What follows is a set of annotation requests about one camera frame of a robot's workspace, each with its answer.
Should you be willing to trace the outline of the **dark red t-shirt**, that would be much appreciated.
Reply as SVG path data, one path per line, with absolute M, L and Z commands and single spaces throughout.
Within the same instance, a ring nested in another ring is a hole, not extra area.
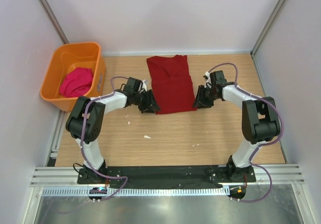
M 154 97 L 160 110 L 157 115 L 196 111 L 193 82 L 189 73 L 188 57 L 153 56 L 146 60 Z

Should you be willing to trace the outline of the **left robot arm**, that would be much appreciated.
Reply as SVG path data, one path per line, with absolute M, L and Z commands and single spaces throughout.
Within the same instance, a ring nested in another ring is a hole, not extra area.
M 160 107 L 145 80 L 125 77 L 126 83 L 107 95 L 77 98 L 66 122 L 66 130 L 76 140 L 84 159 L 77 171 L 79 183 L 100 184 L 107 180 L 106 161 L 101 155 L 98 137 L 106 114 L 135 105 L 141 113 L 156 113 Z

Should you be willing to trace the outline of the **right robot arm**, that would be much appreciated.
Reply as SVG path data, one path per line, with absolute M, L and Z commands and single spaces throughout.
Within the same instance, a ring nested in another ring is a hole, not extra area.
M 279 117 L 272 97 L 260 97 L 225 79 L 223 71 L 206 72 L 206 83 L 199 85 L 194 108 L 211 108 L 218 99 L 228 101 L 241 109 L 243 140 L 231 155 L 225 167 L 213 167 L 211 180 L 219 182 L 254 181 L 251 160 L 261 146 L 281 133 Z

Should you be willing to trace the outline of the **pink t-shirt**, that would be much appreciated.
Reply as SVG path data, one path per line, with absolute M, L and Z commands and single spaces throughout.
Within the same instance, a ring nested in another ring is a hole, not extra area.
M 90 68 L 77 67 L 66 75 L 59 93 L 66 98 L 80 97 L 90 90 L 92 81 L 93 73 Z

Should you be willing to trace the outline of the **orange plastic bin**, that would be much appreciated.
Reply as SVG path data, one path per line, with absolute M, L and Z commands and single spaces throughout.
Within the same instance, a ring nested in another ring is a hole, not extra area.
M 42 99 L 62 111 L 71 111 L 77 98 L 64 97 L 59 89 L 67 74 L 78 67 L 89 68 L 93 73 L 91 87 L 85 96 L 102 95 L 106 65 L 101 55 L 101 47 L 95 42 L 83 42 L 65 44 L 53 53 L 40 90 Z

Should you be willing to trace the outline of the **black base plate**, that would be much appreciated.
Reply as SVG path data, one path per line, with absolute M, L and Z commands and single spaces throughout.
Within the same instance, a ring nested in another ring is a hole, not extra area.
M 230 175 L 226 166 L 102 166 L 98 172 L 114 177 L 107 179 L 84 166 L 78 171 L 78 184 L 106 184 L 118 189 L 211 189 L 222 183 L 254 183 L 252 167 Z

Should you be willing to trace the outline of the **aluminium rail frame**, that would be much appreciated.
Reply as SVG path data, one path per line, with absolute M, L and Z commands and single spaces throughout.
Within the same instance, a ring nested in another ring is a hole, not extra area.
M 212 166 L 131 166 L 108 167 L 105 176 L 82 167 L 38 167 L 32 186 L 110 185 L 118 188 L 128 178 L 128 189 L 217 188 L 221 185 L 302 184 L 303 175 L 296 164 L 267 164 L 249 167 L 231 177 L 223 165 Z

